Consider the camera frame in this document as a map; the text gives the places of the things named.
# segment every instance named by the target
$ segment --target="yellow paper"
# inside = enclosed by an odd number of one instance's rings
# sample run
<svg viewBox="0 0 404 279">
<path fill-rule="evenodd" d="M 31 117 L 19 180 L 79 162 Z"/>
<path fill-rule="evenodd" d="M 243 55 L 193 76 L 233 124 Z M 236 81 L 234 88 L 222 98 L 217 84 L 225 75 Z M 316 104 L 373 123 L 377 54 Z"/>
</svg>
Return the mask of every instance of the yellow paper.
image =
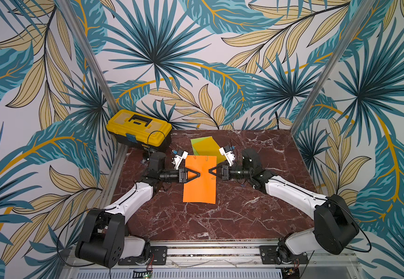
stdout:
<svg viewBox="0 0 404 279">
<path fill-rule="evenodd" d="M 208 137 L 203 141 L 193 144 L 193 149 L 197 151 L 200 156 L 216 156 L 216 164 L 225 161 L 225 156 L 221 155 L 219 148 L 220 146 L 213 137 Z"/>
</svg>

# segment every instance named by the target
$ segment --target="green paper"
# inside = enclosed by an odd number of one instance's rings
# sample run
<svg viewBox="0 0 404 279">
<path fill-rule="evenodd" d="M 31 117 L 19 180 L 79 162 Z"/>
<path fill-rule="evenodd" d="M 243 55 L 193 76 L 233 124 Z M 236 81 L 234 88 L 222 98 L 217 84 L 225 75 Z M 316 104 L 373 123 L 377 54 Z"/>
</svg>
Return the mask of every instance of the green paper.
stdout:
<svg viewBox="0 0 404 279">
<path fill-rule="evenodd" d="M 193 147 L 193 152 L 194 155 L 199 156 L 199 153 L 196 151 L 196 149 L 194 148 L 194 144 L 203 141 L 204 139 L 207 139 L 209 137 L 198 137 L 198 138 L 192 138 L 191 139 L 191 146 Z"/>
</svg>

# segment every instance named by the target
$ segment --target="black mounting plate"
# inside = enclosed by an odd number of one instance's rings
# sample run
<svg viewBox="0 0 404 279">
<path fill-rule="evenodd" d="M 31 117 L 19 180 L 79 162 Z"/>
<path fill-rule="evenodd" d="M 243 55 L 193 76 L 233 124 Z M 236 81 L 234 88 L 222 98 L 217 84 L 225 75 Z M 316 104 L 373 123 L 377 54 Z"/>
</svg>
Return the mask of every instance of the black mounting plate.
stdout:
<svg viewBox="0 0 404 279">
<path fill-rule="evenodd" d="M 259 246 L 262 264 L 277 264 L 276 257 L 278 255 L 278 249 L 279 247 L 277 245 Z M 299 260 L 299 264 L 307 264 L 309 261 L 307 254 L 296 255 L 296 258 Z"/>
</svg>

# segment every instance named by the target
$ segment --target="orange paper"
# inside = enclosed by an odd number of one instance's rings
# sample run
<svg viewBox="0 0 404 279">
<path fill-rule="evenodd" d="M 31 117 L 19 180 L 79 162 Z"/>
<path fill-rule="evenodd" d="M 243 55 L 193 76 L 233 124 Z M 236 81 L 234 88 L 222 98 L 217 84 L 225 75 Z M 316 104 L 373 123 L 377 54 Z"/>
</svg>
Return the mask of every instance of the orange paper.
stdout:
<svg viewBox="0 0 404 279">
<path fill-rule="evenodd" d="M 216 204 L 216 176 L 208 172 L 216 166 L 216 156 L 188 155 L 185 167 L 200 172 L 200 177 L 185 183 L 183 186 L 183 202 Z M 188 172 L 188 178 L 195 175 Z"/>
</svg>

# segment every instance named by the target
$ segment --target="white metal grille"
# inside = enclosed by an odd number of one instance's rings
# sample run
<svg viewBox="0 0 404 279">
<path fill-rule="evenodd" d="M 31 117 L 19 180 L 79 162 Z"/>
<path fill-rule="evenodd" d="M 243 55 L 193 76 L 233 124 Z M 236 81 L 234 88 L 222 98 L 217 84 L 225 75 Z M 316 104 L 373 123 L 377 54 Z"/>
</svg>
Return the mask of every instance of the white metal grille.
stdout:
<svg viewBox="0 0 404 279">
<path fill-rule="evenodd" d="M 112 279 L 131 279 L 132 270 L 112 269 Z M 154 268 L 152 278 L 159 279 L 282 279 L 275 268 Z M 80 269 L 75 279 L 109 279 L 108 269 Z"/>
</svg>

